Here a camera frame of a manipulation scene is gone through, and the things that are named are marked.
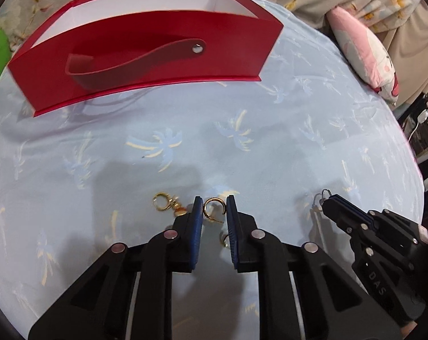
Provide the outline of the silver hoop earring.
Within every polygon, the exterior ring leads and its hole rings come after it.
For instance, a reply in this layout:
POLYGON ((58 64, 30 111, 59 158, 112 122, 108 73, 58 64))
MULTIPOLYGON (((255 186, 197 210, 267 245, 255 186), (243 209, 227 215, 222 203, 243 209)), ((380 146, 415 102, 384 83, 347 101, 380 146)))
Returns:
POLYGON ((332 196, 332 192, 328 188, 322 189, 319 193, 315 194, 312 201, 314 209, 322 210, 324 202, 332 196))

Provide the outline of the gold clasp charm earring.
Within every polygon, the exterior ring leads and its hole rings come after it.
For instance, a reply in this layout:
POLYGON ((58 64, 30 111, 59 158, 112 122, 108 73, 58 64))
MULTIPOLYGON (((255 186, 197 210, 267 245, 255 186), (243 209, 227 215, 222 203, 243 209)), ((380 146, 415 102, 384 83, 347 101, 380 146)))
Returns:
POLYGON ((174 217, 183 216, 187 212, 187 208, 183 206, 178 197, 172 196, 166 192, 159 192, 154 195, 152 204, 159 212, 171 210, 174 217))

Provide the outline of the red jewelry box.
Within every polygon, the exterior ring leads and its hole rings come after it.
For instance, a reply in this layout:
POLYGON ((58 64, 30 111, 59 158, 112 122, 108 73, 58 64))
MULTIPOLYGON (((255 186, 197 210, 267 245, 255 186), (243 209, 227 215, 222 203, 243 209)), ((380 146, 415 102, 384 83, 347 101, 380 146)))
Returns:
POLYGON ((41 115, 119 91, 258 81, 282 28, 252 0, 72 0, 8 67, 41 115))

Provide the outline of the small gold hoop earring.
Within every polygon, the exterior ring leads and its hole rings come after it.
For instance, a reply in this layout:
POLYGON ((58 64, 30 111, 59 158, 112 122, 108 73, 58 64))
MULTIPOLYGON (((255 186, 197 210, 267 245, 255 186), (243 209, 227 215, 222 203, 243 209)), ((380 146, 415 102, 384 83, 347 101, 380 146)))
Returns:
POLYGON ((221 232, 220 236, 220 244, 224 247, 229 249, 230 248, 230 242, 229 242, 229 234, 226 232, 221 232))

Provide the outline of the light blue bed sheet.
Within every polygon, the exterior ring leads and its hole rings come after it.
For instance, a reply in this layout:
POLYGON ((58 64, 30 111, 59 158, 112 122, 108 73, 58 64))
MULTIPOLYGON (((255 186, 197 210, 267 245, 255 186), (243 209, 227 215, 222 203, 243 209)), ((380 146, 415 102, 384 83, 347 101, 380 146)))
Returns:
POLYGON ((420 221, 424 186, 389 106, 335 43, 277 4, 284 28, 259 82, 127 91, 34 117, 0 78, 0 308, 20 335, 116 242, 171 225, 166 192, 234 196, 282 242, 316 242, 344 270, 349 238, 315 210, 323 189, 420 221))

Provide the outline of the pink white pillow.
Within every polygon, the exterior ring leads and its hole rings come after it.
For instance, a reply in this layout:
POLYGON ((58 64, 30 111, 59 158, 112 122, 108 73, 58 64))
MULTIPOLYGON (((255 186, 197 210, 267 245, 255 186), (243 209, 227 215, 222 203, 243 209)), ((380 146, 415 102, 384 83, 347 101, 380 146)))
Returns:
POLYGON ((341 52, 357 75, 376 94, 394 105, 399 98, 399 81, 381 41, 342 7, 333 8, 326 17, 341 52))

